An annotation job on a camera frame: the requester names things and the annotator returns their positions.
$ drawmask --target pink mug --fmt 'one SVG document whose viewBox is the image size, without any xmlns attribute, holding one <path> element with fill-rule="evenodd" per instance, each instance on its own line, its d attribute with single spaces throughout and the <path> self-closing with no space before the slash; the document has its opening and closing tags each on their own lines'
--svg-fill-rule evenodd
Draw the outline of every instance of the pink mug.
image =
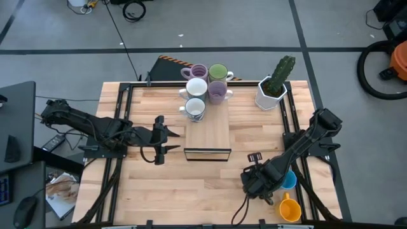
<svg viewBox="0 0 407 229">
<path fill-rule="evenodd" d="M 207 81 L 208 69 L 203 64 L 194 64 L 191 68 L 184 67 L 181 69 L 181 75 L 187 80 L 200 78 Z"/>
</svg>

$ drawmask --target vacuum hose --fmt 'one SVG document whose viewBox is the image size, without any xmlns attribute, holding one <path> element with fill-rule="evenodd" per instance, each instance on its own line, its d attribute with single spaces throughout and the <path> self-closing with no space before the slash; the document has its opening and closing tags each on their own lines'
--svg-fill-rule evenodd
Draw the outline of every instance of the vacuum hose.
<svg viewBox="0 0 407 229">
<path fill-rule="evenodd" d="M 359 83 L 361 84 L 363 90 L 365 90 L 373 97 L 384 100 L 405 99 L 407 98 L 407 92 L 402 92 L 398 94 L 385 94 L 376 91 L 375 89 L 373 89 L 373 87 L 370 86 L 370 84 L 366 80 L 366 76 L 364 75 L 364 62 L 366 61 L 366 57 L 369 55 L 369 53 L 374 51 L 385 50 L 390 48 L 391 46 L 397 46 L 397 43 L 394 41 L 378 41 L 376 43 L 369 45 L 362 52 L 361 56 L 359 57 L 359 60 L 357 61 L 357 79 L 359 80 Z"/>
</svg>

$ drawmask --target wooden board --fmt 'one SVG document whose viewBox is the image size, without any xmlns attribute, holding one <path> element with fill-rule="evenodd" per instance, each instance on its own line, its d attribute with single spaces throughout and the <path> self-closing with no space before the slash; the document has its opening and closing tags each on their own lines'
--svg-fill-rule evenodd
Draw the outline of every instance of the wooden board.
<svg viewBox="0 0 407 229">
<path fill-rule="evenodd" d="M 229 105 L 223 101 L 205 103 L 205 114 L 200 122 L 185 118 L 185 153 L 188 159 L 227 160 L 230 153 Z"/>
<path fill-rule="evenodd" d="M 294 101 L 301 128 L 308 127 L 314 111 L 306 81 L 292 81 Z M 119 83 L 104 83 L 97 116 L 114 115 Z M 155 166 L 142 160 L 138 148 L 130 148 L 123 161 L 114 223 L 116 225 L 145 225 L 152 219 L 156 225 L 173 224 L 230 224 L 231 217 L 244 200 L 240 173 L 249 166 L 247 154 L 260 151 L 263 158 L 280 155 L 284 146 L 284 131 L 280 109 L 261 111 L 254 104 L 256 88 L 233 87 L 234 96 L 228 101 L 230 144 L 232 154 L 228 162 L 187 162 L 185 147 L 185 117 L 178 112 L 185 101 L 177 96 L 178 88 L 136 88 L 133 93 L 130 119 L 134 125 L 151 128 L 157 115 L 165 115 L 165 124 L 181 137 L 169 137 L 168 145 L 180 148 L 165 156 L 165 164 Z M 291 130 L 294 130 L 289 114 Z M 154 157 L 145 148 L 148 158 Z M 98 159 L 83 172 L 78 201 L 72 221 L 82 218 L 100 192 L 106 159 Z M 314 158 L 308 159 L 312 184 L 316 194 L 329 210 L 341 217 L 329 166 Z M 273 200 L 281 201 L 284 191 L 274 193 Z M 290 190 L 295 198 L 295 190 Z M 105 206 L 104 219 L 108 205 Z M 238 214 L 237 221 L 243 212 Z M 250 201 L 245 224 L 286 223 L 275 208 L 264 200 Z"/>
</svg>

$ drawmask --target wooden tabletop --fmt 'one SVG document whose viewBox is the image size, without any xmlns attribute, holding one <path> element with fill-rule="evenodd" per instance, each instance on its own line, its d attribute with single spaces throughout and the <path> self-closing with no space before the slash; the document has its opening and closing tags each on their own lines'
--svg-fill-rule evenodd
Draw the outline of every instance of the wooden tabletop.
<svg viewBox="0 0 407 229">
<path fill-rule="evenodd" d="M 96 116 L 114 116 L 119 84 L 104 83 Z M 306 81 L 292 81 L 291 85 L 300 126 L 306 129 L 314 111 L 308 84 Z M 143 161 L 138 148 L 129 148 L 121 169 L 115 225 L 145 225 L 148 219 L 152 219 L 155 225 L 230 224 L 245 197 L 240 173 L 251 165 L 247 161 L 247 154 L 260 151 L 266 160 L 280 155 L 284 150 L 280 108 L 260 110 L 254 103 L 256 87 L 230 87 L 234 96 L 228 101 L 232 148 L 229 161 L 187 162 L 183 148 L 188 120 L 178 112 L 185 103 L 178 97 L 179 89 L 134 89 L 130 112 L 130 120 L 134 125 L 151 129 L 154 119 L 164 115 L 169 129 L 181 135 L 178 138 L 169 137 L 167 144 L 179 144 L 181 147 L 170 151 L 165 156 L 165 164 L 159 166 Z M 291 114 L 289 122 L 291 130 L 294 130 Z M 155 153 L 151 149 L 145 148 L 145 152 L 146 157 L 154 157 Z M 105 161 L 98 159 L 83 172 L 73 222 L 85 215 L 99 195 Z M 313 157 L 308 158 L 308 166 L 314 191 L 328 209 L 341 218 L 329 166 Z M 281 201 L 283 192 L 278 190 L 273 193 L 275 203 Z M 289 192 L 291 198 L 296 198 L 295 189 Z M 308 197 L 304 195 L 310 219 Z M 106 198 L 106 203 L 110 203 L 109 198 Z M 105 205 L 104 219 L 107 219 L 109 204 Z M 236 221 L 242 215 L 243 211 L 238 214 Z M 256 224 L 259 219 L 265 219 L 269 224 L 287 223 L 276 214 L 275 206 L 269 206 L 257 198 L 250 201 L 243 224 Z"/>
</svg>

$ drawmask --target lavender mug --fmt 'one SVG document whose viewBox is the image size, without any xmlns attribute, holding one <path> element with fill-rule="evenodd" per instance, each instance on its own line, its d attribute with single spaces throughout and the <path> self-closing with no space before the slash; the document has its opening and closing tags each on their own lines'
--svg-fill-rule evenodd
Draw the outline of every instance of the lavender mug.
<svg viewBox="0 0 407 229">
<path fill-rule="evenodd" d="M 228 90 L 228 86 L 222 81 L 213 81 L 212 83 L 209 83 L 208 94 L 210 103 L 215 105 L 218 105 L 233 96 L 233 92 Z"/>
<path fill-rule="evenodd" d="M 191 68 L 184 67 L 183 69 L 181 69 L 181 75 L 187 80 L 200 78 L 207 81 L 208 69 L 203 64 L 194 64 Z"/>
</svg>

